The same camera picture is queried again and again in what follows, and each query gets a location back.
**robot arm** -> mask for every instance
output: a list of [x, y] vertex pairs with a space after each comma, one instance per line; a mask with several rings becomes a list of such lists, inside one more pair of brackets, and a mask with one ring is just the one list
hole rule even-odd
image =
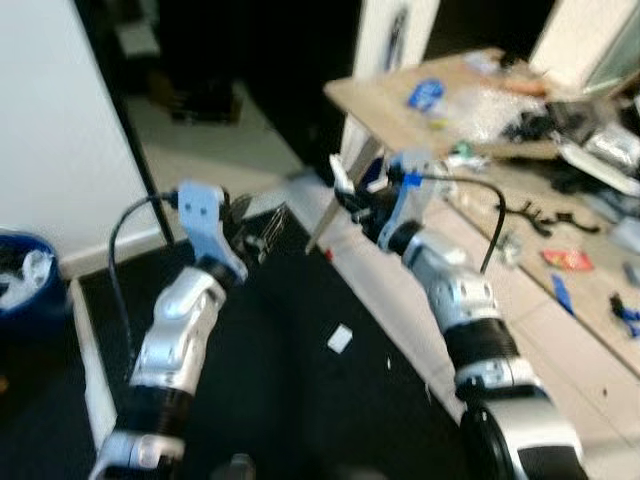
[[422, 215], [437, 185], [422, 185], [422, 166], [392, 161], [380, 189], [356, 190], [337, 158], [336, 196], [365, 235], [422, 285], [455, 367], [456, 396], [467, 410], [461, 430], [479, 478], [582, 479], [578, 436], [545, 394], [502, 319], [493, 289], [468, 254], [426, 228]]
[[286, 215], [284, 208], [276, 210], [258, 237], [245, 236], [242, 230], [236, 233], [232, 243], [242, 261], [222, 231], [221, 211], [227, 207], [220, 188], [181, 185], [180, 221], [196, 263], [185, 267], [156, 301], [153, 324], [129, 380], [128, 398], [100, 448], [91, 479], [121, 478], [131, 472], [171, 478], [181, 462], [189, 407], [225, 292], [246, 280], [247, 263], [264, 260]]

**white wall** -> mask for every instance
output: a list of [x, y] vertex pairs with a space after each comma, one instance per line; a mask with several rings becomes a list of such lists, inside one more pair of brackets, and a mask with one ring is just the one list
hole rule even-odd
[[[146, 195], [128, 142], [72, 0], [4, 1], [0, 32], [0, 226], [40, 234], [71, 270], [90, 270]], [[150, 208], [121, 235], [129, 246], [158, 236]]]
[[[409, 17], [401, 65], [407, 67], [422, 61], [440, 0], [363, 0], [354, 77], [369, 78], [383, 73], [393, 19], [405, 5]], [[346, 165], [355, 160], [366, 138], [366, 131], [351, 116], [347, 117], [340, 150]]]
[[638, 0], [557, 0], [531, 67], [582, 89], [637, 5]]

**cluttered desk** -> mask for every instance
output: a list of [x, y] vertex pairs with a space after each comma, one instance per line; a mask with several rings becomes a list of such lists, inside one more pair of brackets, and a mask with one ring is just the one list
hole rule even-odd
[[[620, 214], [612, 214], [615, 209], [603, 201], [608, 197], [633, 203], [638, 182], [628, 171], [621, 172], [624, 168], [612, 166], [615, 158], [607, 162], [598, 158], [611, 156], [617, 148], [609, 146], [613, 143], [633, 164], [631, 157], [637, 162], [640, 155], [639, 140], [627, 130], [620, 133], [622, 127], [615, 122], [612, 126], [611, 104], [596, 108], [590, 102], [576, 102], [571, 105], [579, 104], [583, 110], [568, 115], [572, 107], [558, 101], [561, 96], [553, 85], [531, 74], [523, 63], [505, 69], [500, 57], [499, 50], [487, 49], [370, 80], [328, 83], [327, 96], [371, 135], [351, 165], [349, 177], [359, 181], [381, 148], [389, 152], [423, 148], [434, 158], [446, 160], [456, 174], [497, 185], [511, 212], [501, 239], [503, 260], [514, 268], [519, 265], [555, 296], [640, 378], [640, 348], [634, 341], [636, 312], [625, 307], [633, 305], [638, 293], [633, 285], [637, 253], [627, 220], [616, 227], [614, 220]], [[555, 105], [555, 110], [545, 108], [549, 105]], [[597, 120], [584, 113], [585, 105], [600, 112]], [[555, 117], [531, 113], [545, 110], [555, 111]], [[509, 118], [520, 121], [510, 123]], [[583, 121], [576, 125], [576, 119]], [[460, 185], [448, 201], [490, 237], [496, 221], [492, 208], [496, 201], [491, 195]], [[308, 248], [337, 209], [334, 201]]]

